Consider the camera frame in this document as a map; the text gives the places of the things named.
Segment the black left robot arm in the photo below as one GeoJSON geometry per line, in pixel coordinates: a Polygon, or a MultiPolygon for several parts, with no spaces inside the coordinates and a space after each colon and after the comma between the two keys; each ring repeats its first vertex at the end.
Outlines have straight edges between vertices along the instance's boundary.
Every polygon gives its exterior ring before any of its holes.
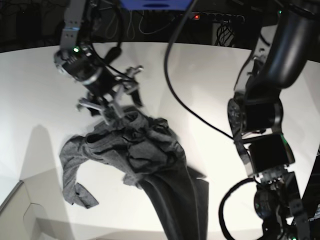
{"type": "Polygon", "coordinates": [[[219,205],[219,224],[228,240],[232,235],[225,222],[225,203],[248,183],[256,184],[253,205],[262,219],[262,239],[314,239],[312,219],[318,205],[300,196],[296,175],[288,170],[295,157],[282,131],[280,94],[298,79],[318,39],[320,3],[286,0],[280,3],[277,18],[275,25],[261,28],[227,105],[233,142],[247,174],[219,205]]]}

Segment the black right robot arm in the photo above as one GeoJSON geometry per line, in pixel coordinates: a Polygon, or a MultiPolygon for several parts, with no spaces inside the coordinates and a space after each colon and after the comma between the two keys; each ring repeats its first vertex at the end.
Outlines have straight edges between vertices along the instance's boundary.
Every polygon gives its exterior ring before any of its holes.
{"type": "Polygon", "coordinates": [[[111,66],[122,54],[124,20],[118,1],[111,4],[118,19],[117,43],[104,57],[93,46],[93,35],[99,29],[102,17],[98,0],[71,0],[64,15],[59,50],[54,54],[56,68],[87,89],[87,96],[78,100],[78,110],[86,108],[93,115],[101,115],[108,125],[124,118],[120,105],[123,95],[131,96],[134,106],[141,108],[136,75],[144,68],[129,67],[124,73],[111,66]]]}

